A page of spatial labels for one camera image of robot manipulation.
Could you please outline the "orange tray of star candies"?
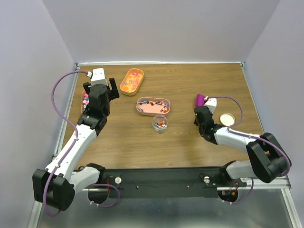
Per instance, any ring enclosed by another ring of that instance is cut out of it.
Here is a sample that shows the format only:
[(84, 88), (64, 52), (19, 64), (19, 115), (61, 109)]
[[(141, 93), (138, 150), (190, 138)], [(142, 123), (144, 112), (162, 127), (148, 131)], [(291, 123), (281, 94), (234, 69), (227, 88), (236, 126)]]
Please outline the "orange tray of star candies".
[(144, 72), (137, 68), (130, 69), (120, 84), (124, 95), (133, 96), (137, 93), (144, 79)]

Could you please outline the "pink tray of lollipops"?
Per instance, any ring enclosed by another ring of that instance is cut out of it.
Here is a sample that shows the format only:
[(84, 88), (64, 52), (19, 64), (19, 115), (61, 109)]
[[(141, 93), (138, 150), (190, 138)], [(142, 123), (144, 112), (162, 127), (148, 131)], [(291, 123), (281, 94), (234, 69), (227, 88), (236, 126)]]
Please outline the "pink tray of lollipops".
[(136, 111), (140, 115), (167, 116), (170, 113), (171, 104), (164, 98), (141, 97), (136, 102)]

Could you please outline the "clear plastic cup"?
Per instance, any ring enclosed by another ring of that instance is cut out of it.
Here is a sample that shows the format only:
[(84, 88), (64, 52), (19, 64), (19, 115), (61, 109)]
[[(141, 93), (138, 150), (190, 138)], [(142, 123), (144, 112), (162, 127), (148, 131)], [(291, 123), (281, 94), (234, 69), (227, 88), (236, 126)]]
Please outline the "clear plastic cup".
[(168, 128), (168, 120), (164, 115), (156, 115), (152, 120), (152, 127), (156, 133), (164, 133)]

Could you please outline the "magenta plastic scoop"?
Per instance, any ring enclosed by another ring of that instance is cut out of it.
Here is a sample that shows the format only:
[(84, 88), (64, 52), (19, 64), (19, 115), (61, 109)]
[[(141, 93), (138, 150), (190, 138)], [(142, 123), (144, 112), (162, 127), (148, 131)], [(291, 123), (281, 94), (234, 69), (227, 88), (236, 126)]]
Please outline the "magenta plastic scoop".
[(205, 95), (197, 94), (195, 99), (195, 107), (204, 106), (205, 105)]

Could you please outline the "white round lid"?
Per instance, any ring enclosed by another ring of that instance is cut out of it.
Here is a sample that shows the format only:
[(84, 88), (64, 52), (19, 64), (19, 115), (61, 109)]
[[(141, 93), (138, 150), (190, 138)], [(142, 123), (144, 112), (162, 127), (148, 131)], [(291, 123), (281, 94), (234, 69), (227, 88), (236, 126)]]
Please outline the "white round lid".
[(235, 117), (230, 113), (223, 113), (219, 117), (220, 122), (224, 126), (232, 126), (236, 123)]

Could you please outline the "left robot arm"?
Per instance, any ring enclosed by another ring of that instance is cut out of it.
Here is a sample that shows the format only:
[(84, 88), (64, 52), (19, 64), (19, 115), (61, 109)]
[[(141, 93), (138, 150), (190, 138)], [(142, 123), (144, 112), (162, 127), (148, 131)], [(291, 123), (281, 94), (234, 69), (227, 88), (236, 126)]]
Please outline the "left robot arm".
[(58, 156), (43, 170), (32, 176), (34, 199), (48, 207), (65, 211), (75, 195), (89, 186), (111, 186), (106, 181), (105, 168), (91, 163), (74, 174), (74, 168), (88, 146), (98, 137), (110, 114), (110, 101), (119, 98), (114, 78), (110, 85), (85, 83), (89, 90), (89, 105), (80, 115), (74, 133)]

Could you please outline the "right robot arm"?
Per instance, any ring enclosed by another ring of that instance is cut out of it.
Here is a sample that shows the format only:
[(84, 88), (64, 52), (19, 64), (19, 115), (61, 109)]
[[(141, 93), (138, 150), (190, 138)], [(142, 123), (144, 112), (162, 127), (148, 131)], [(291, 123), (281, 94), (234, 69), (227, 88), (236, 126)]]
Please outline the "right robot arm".
[(206, 141), (248, 154), (248, 161), (233, 161), (223, 167), (224, 171), (218, 175), (222, 185), (229, 186), (239, 178), (258, 178), (264, 183), (270, 183), (290, 171), (291, 160), (271, 133), (247, 134), (214, 123), (207, 106), (196, 107), (194, 113), (194, 124)]

